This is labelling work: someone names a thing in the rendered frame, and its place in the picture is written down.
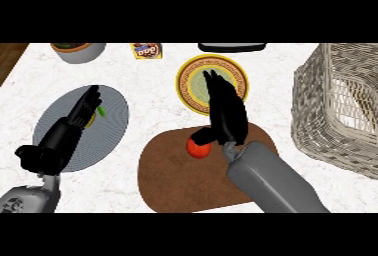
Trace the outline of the brown wooden cabinet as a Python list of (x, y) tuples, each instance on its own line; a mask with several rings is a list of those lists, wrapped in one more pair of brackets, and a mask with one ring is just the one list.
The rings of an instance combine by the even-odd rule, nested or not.
[(28, 43), (0, 43), (0, 86), (25, 52)]

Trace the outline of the red tomato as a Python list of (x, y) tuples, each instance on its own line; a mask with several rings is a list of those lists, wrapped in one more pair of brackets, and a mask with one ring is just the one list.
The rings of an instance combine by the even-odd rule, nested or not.
[(211, 144), (205, 144), (199, 146), (194, 144), (194, 141), (191, 139), (187, 139), (186, 141), (187, 154), (196, 159), (202, 159), (209, 155), (211, 148), (212, 148)]

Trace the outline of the grey round placemat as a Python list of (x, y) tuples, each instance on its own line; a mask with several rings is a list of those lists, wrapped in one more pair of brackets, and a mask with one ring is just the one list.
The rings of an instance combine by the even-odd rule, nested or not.
[[(66, 116), (87, 91), (82, 86), (66, 92), (47, 107), (32, 134), (32, 144), (36, 145), (56, 120)], [(94, 165), (116, 147), (128, 125), (128, 105), (122, 94), (109, 86), (98, 86), (100, 107), (104, 115), (96, 114), (91, 125), (84, 129), (70, 161), (63, 173), (79, 171)]]

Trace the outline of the yellow printed snack box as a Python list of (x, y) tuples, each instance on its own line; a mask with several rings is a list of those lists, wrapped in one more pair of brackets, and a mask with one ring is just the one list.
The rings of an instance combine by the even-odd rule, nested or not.
[(135, 59), (160, 59), (162, 46), (159, 43), (131, 43), (131, 52)]

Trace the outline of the green and yellow vegetable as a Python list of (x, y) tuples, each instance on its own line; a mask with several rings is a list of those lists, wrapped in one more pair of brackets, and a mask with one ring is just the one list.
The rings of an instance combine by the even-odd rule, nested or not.
[(93, 113), (93, 115), (91, 115), (90, 121), (88, 121), (87, 125), (84, 126), (84, 128), (88, 128), (88, 127), (91, 126), (91, 124), (94, 123), (94, 120), (96, 120), (96, 116), (97, 116), (97, 115), (98, 115), (100, 117), (104, 117), (104, 116), (106, 116), (106, 112), (104, 112), (104, 109), (103, 109), (101, 106), (97, 106), (96, 111), (94, 111), (94, 113)]

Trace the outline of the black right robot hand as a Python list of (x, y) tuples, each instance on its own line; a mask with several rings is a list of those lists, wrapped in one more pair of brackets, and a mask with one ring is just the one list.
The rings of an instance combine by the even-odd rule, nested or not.
[(194, 144), (218, 142), (224, 145), (234, 142), (242, 145), (248, 135), (248, 117), (245, 105), (236, 94), (233, 85), (215, 73), (203, 71), (206, 89), (209, 95), (209, 127), (200, 128), (190, 136)]

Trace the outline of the brown wooden cutting board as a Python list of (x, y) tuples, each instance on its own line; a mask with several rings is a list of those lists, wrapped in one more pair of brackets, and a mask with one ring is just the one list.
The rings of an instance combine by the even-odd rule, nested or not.
[(186, 152), (189, 136), (200, 127), (168, 130), (149, 141), (138, 159), (138, 191), (155, 212), (196, 212), (251, 202), (230, 182), (221, 146), (193, 158)]

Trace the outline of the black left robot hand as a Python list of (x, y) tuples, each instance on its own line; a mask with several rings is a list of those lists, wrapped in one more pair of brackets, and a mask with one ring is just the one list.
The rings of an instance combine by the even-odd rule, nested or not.
[(81, 138), (82, 130), (101, 103), (98, 86), (91, 85), (66, 117), (50, 127), (38, 145), (22, 145), (14, 155), (20, 167), (32, 173), (57, 175), (65, 169)]

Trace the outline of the yellow patterned plate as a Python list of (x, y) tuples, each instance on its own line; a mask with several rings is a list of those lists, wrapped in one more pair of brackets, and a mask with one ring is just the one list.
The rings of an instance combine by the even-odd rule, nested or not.
[(233, 85), (242, 100), (248, 98), (249, 82), (239, 64), (218, 54), (202, 54), (189, 59), (175, 75), (175, 91), (186, 107), (200, 115), (209, 115), (209, 95), (203, 72), (215, 71)]

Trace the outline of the pale wicker basket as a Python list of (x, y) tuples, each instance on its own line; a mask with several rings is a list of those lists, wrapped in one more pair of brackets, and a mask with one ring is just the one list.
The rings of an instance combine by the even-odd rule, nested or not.
[(293, 71), (290, 137), (313, 159), (378, 180), (378, 43), (321, 43)]

